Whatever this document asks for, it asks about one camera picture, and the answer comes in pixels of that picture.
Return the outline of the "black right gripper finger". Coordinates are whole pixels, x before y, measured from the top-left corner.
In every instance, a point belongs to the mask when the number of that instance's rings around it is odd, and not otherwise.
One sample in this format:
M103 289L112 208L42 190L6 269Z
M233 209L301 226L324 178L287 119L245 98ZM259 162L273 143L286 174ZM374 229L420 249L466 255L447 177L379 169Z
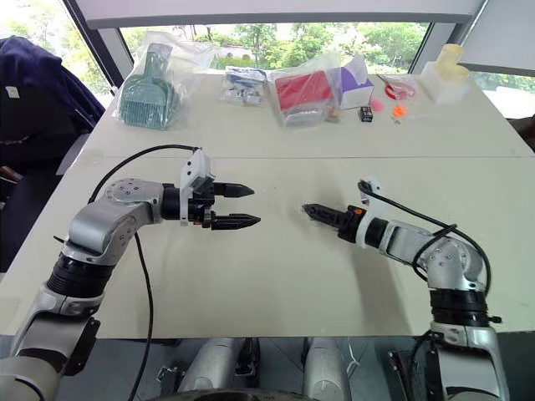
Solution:
M303 205L303 211L311 218L335 218L344 214L343 211L315 203Z
M313 221L317 221L317 222L323 223L323 224L325 224L327 226L333 227L336 230L338 230L339 227L340 227L340 218L341 218L341 216L335 217L335 218L311 218L311 217L309 217L309 218L312 219Z

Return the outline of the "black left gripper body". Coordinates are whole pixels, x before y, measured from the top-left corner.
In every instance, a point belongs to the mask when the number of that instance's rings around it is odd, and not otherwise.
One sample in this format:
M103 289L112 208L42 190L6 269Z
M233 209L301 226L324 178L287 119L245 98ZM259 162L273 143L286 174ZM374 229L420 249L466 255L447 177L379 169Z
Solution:
M192 193L188 198L188 221L202 228L210 228L212 207L215 203L213 178L197 178L192 183Z

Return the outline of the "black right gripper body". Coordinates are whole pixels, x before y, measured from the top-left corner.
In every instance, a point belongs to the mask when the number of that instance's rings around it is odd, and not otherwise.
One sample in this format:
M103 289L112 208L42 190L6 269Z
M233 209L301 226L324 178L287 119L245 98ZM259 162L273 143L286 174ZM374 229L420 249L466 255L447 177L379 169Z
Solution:
M347 206L339 220L338 238L350 243L356 242L357 231L367 210L357 206Z

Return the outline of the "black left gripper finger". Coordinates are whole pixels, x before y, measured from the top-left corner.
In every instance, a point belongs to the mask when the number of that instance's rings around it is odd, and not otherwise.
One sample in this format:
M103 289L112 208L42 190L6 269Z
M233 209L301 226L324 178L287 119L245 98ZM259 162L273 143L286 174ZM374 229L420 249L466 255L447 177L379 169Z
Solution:
M255 191L246 185L238 183L223 183L215 182L213 184L214 195L223 196L226 198L239 198L248 195L253 195Z
M261 221L260 217L248 214L229 214L226 216L213 215L211 229L213 231L234 231L254 226Z

